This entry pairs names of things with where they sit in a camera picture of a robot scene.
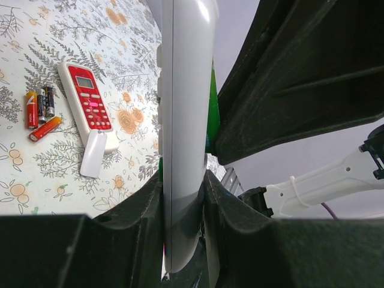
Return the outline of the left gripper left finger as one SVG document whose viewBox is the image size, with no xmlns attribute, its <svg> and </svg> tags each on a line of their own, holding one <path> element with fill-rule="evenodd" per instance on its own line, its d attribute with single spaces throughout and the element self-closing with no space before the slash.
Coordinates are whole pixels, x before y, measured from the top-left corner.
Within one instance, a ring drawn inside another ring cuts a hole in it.
<svg viewBox="0 0 384 288">
<path fill-rule="evenodd" d="M 1 217 L 2 287 L 159 287 L 163 186 L 153 175 L 109 211 Z"/>
</svg>

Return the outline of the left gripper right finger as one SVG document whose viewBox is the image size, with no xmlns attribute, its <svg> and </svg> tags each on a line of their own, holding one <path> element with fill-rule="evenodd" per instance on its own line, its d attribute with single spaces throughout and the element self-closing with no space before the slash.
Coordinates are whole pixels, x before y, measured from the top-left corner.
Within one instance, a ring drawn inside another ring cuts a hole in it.
<svg viewBox="0 0 384 288">
<path fill-rule="evenodd" d="M 211 287 L 382 287 L 382 220 L 274 220 L 203 179 Z"/>
</svg>

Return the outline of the green battery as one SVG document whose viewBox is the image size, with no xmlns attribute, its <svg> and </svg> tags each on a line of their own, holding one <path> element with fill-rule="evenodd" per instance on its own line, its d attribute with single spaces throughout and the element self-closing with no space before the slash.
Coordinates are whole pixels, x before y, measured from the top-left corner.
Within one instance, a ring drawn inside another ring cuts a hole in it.
<svg viewBox="0 0 384 288">
<path fill-rule="evenodd" d="M 217 83 L 215 78 L 214 64 L 211 69 L 211 85 L 209 94 L 208 123 L 206 131 L 205 152 L 214 154 L 214 142 L 220 129 L 220 111 L 218 105 Z"/>
</svg>

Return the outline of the white remote with screen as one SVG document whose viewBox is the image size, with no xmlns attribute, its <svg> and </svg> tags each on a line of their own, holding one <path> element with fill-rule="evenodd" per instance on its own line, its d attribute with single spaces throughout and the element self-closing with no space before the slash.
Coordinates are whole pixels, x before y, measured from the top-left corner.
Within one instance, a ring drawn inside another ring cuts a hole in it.
<svg viewBox="0 0 384 288">
<path fill-rule="evenodd" d="M 181 271 L 197 247 L 206 172 L 215 1 L 163 1 L 157 49 L 158 148 L 162 157 L 164 264 Z"/>
</svg>

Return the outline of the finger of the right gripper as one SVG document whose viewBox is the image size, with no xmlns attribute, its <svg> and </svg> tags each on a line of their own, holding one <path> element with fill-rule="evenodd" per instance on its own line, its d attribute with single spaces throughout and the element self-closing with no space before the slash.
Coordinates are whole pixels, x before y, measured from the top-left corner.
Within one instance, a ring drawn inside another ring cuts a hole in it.
<svg viewBox="0 0 384 288">
<path fill-rule="evenodd" d="M 260 1 L 218 104 L 222 165 L 383 118 L 383 2 Z"/>
</svg>

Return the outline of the white battery cover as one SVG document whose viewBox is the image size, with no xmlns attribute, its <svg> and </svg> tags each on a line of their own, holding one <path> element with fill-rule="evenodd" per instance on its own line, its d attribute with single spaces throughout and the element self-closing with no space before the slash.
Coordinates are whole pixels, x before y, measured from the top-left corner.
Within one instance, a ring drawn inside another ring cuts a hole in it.
<svg viewBox="0 0 384 288">
<path fill-rule="evenodd" d="M 85 145 L 85 152 L 80 166 L 80 175 L 98 178 L 107 142 L 107 134 L 101 130 L 91 130 Z"/>
</svg>

